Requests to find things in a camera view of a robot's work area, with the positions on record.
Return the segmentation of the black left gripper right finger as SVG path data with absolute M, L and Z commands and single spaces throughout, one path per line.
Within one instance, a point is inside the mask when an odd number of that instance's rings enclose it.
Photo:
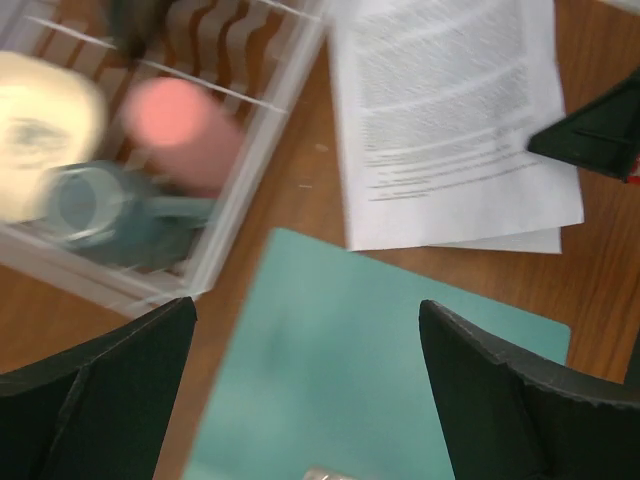
M 639 392 L 495 336 L 430 300 L 419 332 L 458 479 L 636 479 Z

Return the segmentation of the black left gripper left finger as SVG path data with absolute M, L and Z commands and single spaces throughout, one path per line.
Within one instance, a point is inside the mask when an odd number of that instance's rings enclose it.
M 152 478 L 195 325 L 175 299 L 2 374 L 2 478 Z

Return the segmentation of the metal folder clip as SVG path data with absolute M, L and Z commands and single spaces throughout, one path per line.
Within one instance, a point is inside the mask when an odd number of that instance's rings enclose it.
M 339 470 L 313 465 L 305 472 L 303 480 L 357 480 L 357 478 Z

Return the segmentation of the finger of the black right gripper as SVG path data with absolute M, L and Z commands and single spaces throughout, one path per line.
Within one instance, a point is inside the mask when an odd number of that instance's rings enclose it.
M 534 134 L 527 150 L 621 181 L 637 181 L 639 72 Z

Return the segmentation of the printed white paper sheet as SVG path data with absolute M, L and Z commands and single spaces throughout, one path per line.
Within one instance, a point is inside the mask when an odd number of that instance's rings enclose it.
M 526 149 L 564 98 L 550 1 L 335 1 L 329 37 L 346 244 L 581 224 L 578 172 Z

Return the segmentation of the green file folder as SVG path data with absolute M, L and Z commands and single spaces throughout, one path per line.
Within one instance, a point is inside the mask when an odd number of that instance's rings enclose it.
M 274 230 L 217 375 L 187 479 L 450 479 L 418 316 L 436 300 L 564 363 L 568 326 Z

